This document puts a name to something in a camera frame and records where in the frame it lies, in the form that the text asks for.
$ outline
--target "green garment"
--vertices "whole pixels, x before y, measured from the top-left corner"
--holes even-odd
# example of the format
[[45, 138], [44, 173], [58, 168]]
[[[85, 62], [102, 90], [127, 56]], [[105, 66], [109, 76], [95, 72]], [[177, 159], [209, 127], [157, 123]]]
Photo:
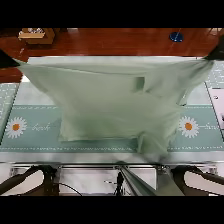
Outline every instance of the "green garment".
[[62, 109], [60, 141], [138, 138], [140, 153], [164, 154], [194, 87], [213, 66], [204, 59], [149, 62], [104, 57], [18, 67]]

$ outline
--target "daisy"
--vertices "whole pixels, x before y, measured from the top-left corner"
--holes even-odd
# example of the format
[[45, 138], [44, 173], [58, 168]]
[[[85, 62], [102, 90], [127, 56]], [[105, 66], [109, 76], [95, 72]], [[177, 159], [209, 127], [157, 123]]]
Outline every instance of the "daisy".
[[23, 131], [26, 130], [26, 120], [22, 117], [15, 117], [8, 122], [5, 131], [7, 132], [8, 138], [17, 138], [23, 134]]
[[194, 120], [194, 118], [190, 117], [182, 117], [179, 121], [179, 130], [182, 131], [182, 135], [185, 137], [191, 138], [198, 135], [198, 124]]

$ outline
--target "blue round object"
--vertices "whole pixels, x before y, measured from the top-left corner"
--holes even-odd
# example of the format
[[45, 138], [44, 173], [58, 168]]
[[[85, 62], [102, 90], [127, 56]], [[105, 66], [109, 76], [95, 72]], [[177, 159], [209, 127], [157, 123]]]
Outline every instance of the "blue round object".
[[174, 42], [182, 42], [184, 39], [183, 34], [179, 32], [173, 32], [170, 34], [170, 40]]

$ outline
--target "wooden floor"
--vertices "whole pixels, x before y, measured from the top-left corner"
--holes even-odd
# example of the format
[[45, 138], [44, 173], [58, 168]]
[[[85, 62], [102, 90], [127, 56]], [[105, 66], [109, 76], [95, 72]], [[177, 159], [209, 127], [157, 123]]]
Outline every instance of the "wooden floor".
[[[25, 62], [29, 57], [60, 55], [200, 57], [217, 45], [220, 35], [216, 28], [62, 28], [53, 44], [47, 46], [27, 45], [17, 38], [18, 31], [0, 32], [0, 48]], [[183, 34], [183, 42], [169, 39], [169, 34], [177, 31]], [[15, 68], [0, 70], [0, 83], [20, 79], [21, 73]]]

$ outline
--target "wire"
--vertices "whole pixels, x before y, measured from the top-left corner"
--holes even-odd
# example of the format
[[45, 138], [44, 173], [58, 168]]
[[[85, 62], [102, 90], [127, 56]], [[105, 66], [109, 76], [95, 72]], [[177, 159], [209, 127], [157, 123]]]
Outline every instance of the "wire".
[[78, 193], [80, 196], [82, 196], [82, 194], [80, 194], [75, 188], [73, 188], [73, 187], [71, 187], [71, 186], [69, 186], [67, 184], [63, 184], [63, 183], [55, 183], [55, 184], [60, 184], [60, 185], [66, 186], [66, 187], [72, 189], [73, 191], [75, 191], [76, 193]]

